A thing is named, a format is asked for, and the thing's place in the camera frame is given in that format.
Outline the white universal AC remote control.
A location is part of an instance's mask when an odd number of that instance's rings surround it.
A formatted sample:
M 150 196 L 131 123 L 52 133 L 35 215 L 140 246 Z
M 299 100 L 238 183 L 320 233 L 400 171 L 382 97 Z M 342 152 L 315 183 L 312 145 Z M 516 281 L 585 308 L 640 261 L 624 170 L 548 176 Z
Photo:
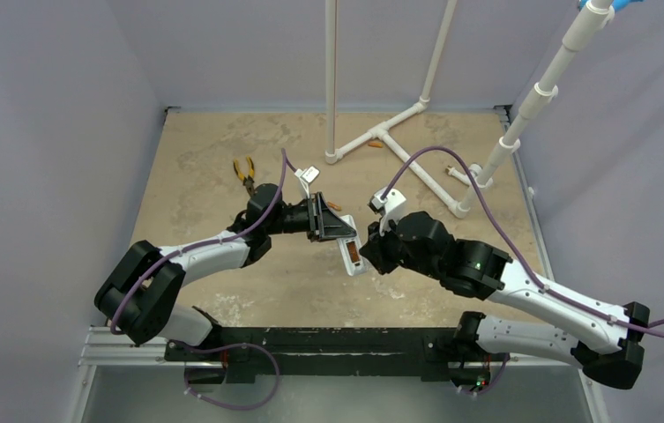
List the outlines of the white universal AC remote control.
M 362 256 L 361 236 L 357 231 L 352 215 L 337 215 L 342 222 L 341 235 L 335 238 L 342 257 L 345 271 L 349 277 L 364 274 L 369 269 L 369 262 Z

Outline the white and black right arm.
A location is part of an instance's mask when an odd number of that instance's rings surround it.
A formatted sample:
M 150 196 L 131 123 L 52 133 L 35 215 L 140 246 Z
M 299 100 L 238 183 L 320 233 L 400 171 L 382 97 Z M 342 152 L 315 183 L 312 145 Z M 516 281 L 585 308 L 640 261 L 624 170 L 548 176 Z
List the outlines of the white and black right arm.
M 466 359 L 518 353 L 560 361 L 618 390 L 631 389 L 643 368 L 642 333 L 650 310 L 590 299 L 544 278 L 501 249 L 457 239 L 425 211 L 382 228 L 368 227 L 360 254 L 380 274 L 407 269 L 432 278 L 446 291 L 502 304 L 538 318 L 514 322 L 465 312 L 453 334 L 455 352 Z

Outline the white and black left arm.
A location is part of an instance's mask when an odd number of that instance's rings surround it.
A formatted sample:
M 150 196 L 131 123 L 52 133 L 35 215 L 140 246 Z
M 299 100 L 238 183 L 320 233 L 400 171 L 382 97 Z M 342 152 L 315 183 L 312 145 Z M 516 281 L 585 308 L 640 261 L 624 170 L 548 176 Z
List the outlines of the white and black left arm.
M 348 216 L 341 217 L 314 193 L 297 204 L 283 201 L 280 188 L 258 186 L 233 224 L 218 235 L 189 245 L 155 247 L 135 242 L 95 294 L 93 304 L 134 344 L 165 338 L 186 344 L 198 360 L 220 351 L 220 325 L 197 307 L 177 304 L 182 288 L 221 271 L 248 267 L 271 248 L 277 234 L 306 234 L 311 242 L 347 244 L 360 237 Z

